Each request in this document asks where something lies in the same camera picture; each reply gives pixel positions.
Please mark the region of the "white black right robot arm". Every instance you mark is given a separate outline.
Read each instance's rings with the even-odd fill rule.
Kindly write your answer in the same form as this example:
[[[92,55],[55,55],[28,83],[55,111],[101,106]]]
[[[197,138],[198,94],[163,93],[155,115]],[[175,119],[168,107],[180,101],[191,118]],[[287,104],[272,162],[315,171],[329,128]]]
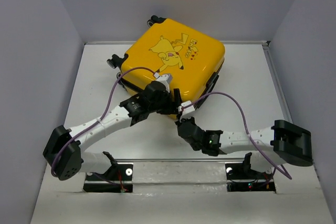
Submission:
[[[216,157],[236,152],[256,152],[241,166],[241,171],[248,178],[275,165],[313,165],[310,131],[285,120],[275,120],[273,126],[250,133],[203,130],[196,125],[193,117],[178,120],[175,124],[178,136],[194,151],[205,155]]]

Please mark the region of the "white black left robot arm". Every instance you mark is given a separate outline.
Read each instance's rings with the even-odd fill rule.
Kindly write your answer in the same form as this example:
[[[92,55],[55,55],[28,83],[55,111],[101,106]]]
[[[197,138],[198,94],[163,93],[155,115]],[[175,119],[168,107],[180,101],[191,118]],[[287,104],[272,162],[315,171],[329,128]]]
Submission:
[[[51,174],[60,181],[79,172],[98,173],[104,179],[116,174],[116,160],[109,152],[89,153],[87,149],[110,134],[131,127],[148,118],[151,113],[178,114],[182,103],[180,90],[167,91],[159,81],[152,81],[145,89],[108,110],[103,117],[81,125],[53,129],[43,157],[50,165]]]

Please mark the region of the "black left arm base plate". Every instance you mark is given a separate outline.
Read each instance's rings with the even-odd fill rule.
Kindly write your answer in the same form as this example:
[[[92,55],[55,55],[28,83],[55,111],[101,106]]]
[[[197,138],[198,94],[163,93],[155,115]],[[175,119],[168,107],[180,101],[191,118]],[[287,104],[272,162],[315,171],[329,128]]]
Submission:
[[[106,172],[88,173],[83,191],[86,193],[132,193],[133,163],[119,163],[110,153],[103,152],[110,165]]]

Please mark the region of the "yellow hard-shell suitcase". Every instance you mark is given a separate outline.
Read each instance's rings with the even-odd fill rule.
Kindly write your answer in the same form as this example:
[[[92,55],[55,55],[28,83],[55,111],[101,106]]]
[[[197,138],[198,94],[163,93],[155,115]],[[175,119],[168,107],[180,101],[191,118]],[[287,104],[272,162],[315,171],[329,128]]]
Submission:
[[[130,95],[141,92],[154,78],[171,74],[170,88],[179,89],[182,101],[199,109],[212,92],[225,61],[225,46],[219,40],[175,20],[151,16],[149,29],[124,53],[107,60],[124,75],[119,81]]]

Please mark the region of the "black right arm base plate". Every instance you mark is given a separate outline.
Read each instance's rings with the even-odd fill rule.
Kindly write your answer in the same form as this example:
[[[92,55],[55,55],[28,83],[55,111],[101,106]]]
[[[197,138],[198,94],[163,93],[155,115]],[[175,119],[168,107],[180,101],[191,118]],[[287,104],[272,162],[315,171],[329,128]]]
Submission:
[[[251,168],[252,153],[247,153],[241,163],[227,163],[227,191],[233,192],[276,192],[273,173],[258,172]]]

